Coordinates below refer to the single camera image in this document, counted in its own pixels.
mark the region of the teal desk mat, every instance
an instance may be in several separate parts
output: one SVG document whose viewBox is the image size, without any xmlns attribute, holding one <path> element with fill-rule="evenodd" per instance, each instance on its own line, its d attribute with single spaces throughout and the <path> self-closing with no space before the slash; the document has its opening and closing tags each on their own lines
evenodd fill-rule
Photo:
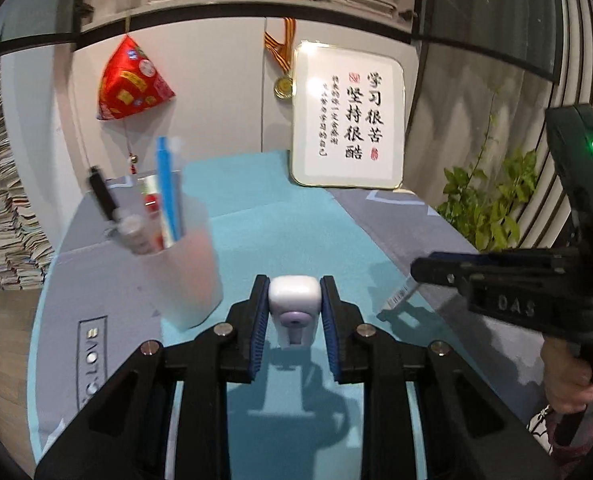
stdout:
<svg viewBox="0 0 593 480">
<path fill-rule="evenodd" d="M 122 206 L 141 204 L 129 179 L 114 186 Z M 467 342 L 477 362 L 493 357 L 484 370 L 488 377 L 497 375 L 500 393 L 515 384 L 510 373 L 514 365 L 491 352 L 487 337 L 494 333 L 503 344 L 511 343 L 507 356 L 527 346 L 507 327 L 488 325 L 475 335 L 475 323 L 463 305 L 448 312 L 449 326 L 444 321 L 445 308 L 440 309 L 442 317 L 420 294 L 413 296 L 395 320 L 376 318 L 385 300 L 405 283 L 406 266 L 415 254 L 430 246 L 457 251 L 467 247 L 463 238 L 416 197 L 297 186 L 289 179 L 285 152 L 191 163 L 184 169 L 182 188 L 208 207 L 224 300 L 200 327 L 185 333 L 161 320 L 156 301 L 142 290 L 134 256 L 103 241 L 104 222 L 86 195 L 51 267 L 33 329 L 28 423 L 37 460 L 80 409 L 73 368 L 77 352 L 81 356 L 84 351 L 77 349 L 81 323 L 102 320 L 108 334 L 102 352 L 111 374 L 145 339 L 176 344 L 224 320 L 233 303 L 249 297 L 257 274 L 332 275 L 343 300 L 357 304 L 366 322 L 394 331 L 412 344 L 425 346 L 443 339 L 472 363 L 462 345 Z M 391 227 L 380 226 L 366 214 L 387 220 Z M 428 289 L 423 294 L 435 308 L 445 304 L 445 291 Z M 462 341 L 451 330 L 453 324 L 459 327 Z M 538 351 L 532 353 L 538 358 Z M 499 363 L 505 361 L 509 368 L 501 369 Z M 531 373 L 539 375 L 533 368 L 529 364 Z M 506 402 L 523 403 L 525 398 L 511 388 L 505 393 Z M 419 478 L 424 478 L 413 388 L 409 397 L 416 421 L 417 468 Z M 321 326 L 308 351 L 283 351 L 270 322 L 256 381 L 228 389 L 233 479 L 358 479 L 362 419 L 363 388 L 334 383 Z M 174 438 L 172 432 L 171 449 Z M 168 471 L 172 470 L 170 461 Z"/>
</svg>

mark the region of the black marker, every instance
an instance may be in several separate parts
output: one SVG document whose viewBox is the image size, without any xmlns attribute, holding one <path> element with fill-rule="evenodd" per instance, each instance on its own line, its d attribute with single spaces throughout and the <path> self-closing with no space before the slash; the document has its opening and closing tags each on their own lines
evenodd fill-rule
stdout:
<svg viewBox="0 0 593 480">
<path fill-rule="evenodd" d="M 115 221 L 114 212 L 118 209 L 118 206 L 116 205 L 114 197 L 110 194 L 110 190 L 108 190 L 107 186 L 105 185 L 105 180 L 100 173 L 99 166 L 93 166 L 90 168 L 88 184 L 90 184 L 90 188 L 92 189 L 92 192 L 94 193 L 94 196 L 96 197 L 103 214 L 109 221 Z"/>
</svg>

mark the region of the pen holder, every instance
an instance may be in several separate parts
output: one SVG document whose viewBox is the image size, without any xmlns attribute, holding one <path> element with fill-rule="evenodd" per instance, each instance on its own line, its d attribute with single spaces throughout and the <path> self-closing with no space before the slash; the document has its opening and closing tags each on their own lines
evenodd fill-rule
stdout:
<svg viewBox="0 0 593 480">
<path fill-rule="evenodd" d="M 155 307 L 178 330 L 203 323 L 223 300 L 223 286 L 209 227 L 199 200 L 180 193 L 183 236 L 156 254 L 139 256 Z"/>
</svg>

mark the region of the white cabinet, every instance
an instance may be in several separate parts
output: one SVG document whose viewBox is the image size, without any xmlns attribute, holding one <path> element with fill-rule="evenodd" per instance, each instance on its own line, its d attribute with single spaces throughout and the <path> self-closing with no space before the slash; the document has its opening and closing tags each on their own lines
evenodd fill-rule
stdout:
<svg viewBox="0 0 593 480">
<path fill-rule="evenodd" d="M 284 22 L 281 18 L 268 18 L 267 31 L 279 43 L 284 41 Z M 403 66 L 405 80 L 405 121 L 409 120 L 412 107 L 419 57 L 416 49 L 406 43 L 391 40 L 353 28 L 328 23 L 298 20 L 294 46 L 301 41 L 320 41 L 344 48 L 371 52 L 396 59 Z M 274 95 L 274 84 L 283 74 L 276 60 L 267 52 L 263 58 L 263 137 L 262 150 L 287 150 L 292 143 L 292 105 Z"/>
</svg>

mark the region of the metal screw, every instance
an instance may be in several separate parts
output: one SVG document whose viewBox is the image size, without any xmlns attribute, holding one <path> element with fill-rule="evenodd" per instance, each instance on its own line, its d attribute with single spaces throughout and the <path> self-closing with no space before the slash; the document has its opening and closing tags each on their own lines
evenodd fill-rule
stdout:
<svg viewBox="0 0 593 480">
<path fill-rule="evenodd" d="M 219 323 L 214 326 L 214 333 L 221 337 L 230 335 L 232 330 L 234 330 L 234 327 L 230 323 Z"/>
<path fill-rule="evenodd" d="M 99 391 L 99 384 L 97 384 L 97 383 L 90 383 L 90 384 L 88 384 L 87 388 L 85 389 L 85 392 L 90 396 L 94 395 L 98 391 Z"/>
<path fill-rule="evenodd" d="M 432 350 L 436 355 L 443 357 L 452 351 L 452 347 L 445 341 L 435 341 L 430 345 L 430 350 Z"/>
<path fill-rule="evenodd" d="M 377 329 L 368 323 L 362 323 L 357 327 L 357 334 L 361 337 L 372 337 L 376 333 Z"/>
<path fill-rule="evenodd" d="M 141 345 L 141 353 L 143 355 L 154 355 L 159 351 L 160 348 L 161 345 L 159 345 L 157 341 L 146 341 Z"/>
</svg>

